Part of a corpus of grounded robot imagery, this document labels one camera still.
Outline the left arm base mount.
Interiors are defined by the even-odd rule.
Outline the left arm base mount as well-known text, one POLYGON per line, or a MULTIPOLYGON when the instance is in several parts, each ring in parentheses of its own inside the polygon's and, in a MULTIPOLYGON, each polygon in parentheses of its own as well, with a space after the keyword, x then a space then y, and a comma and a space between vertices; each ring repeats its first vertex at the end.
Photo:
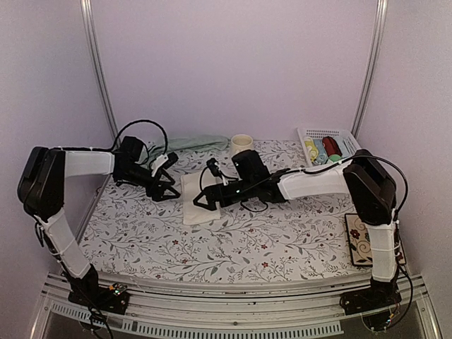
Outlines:
POLYGON ((74 304, 91 307, 100 311, 124 315, 129 305, 128 286, 114 283, 109 287, 71 285, 68 300, 74 304))

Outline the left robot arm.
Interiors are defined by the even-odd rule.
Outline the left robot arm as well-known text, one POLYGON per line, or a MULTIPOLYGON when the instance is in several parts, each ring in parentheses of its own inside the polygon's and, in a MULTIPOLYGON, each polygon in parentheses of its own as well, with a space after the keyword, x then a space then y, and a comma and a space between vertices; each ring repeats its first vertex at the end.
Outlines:
POLYGON ((145 189, 147 197, 160 202, 179 198, 168 169, 178 157, 168 150, 169 141, 154 160, 142 158, 145 144, 118 133, 109 148, 36 146, 21 175, 17 194, 24 211, 35 220, 35 233, 60 262, 73 292, 89 306, 105 300, 98 273, 84 256, 64 211, 66 180, 91 175, 111 176, 118 185, 145 189))

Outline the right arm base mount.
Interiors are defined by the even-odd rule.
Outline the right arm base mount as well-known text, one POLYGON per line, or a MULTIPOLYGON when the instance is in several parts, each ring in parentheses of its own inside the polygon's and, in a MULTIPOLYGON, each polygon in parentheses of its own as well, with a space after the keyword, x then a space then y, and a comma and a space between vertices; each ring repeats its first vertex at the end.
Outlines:
POLYGON ((397 284, 371 279, 371 285, 361 290, 342 293, 339 305, 346 315, 389 307, 402 301, 397 284))

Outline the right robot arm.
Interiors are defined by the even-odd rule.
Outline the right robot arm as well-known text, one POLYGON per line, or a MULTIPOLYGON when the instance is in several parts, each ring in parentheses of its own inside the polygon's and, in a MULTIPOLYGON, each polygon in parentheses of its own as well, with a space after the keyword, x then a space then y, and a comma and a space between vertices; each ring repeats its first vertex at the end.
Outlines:
POLYGON ((350 195, 360 220, 367 226, 371 245, 371 287, 365 293, 365 302, 379 308, 396 288, 396 229, 403 207, 396 199, 396 182, 383 167, 386 162, 359 149, 333 164, 271 173, 257 151, 245 150, 232 157, 239 178, 202 188, 193 204, 215 211, 250 198, 284 203, 305 196, 350 195))

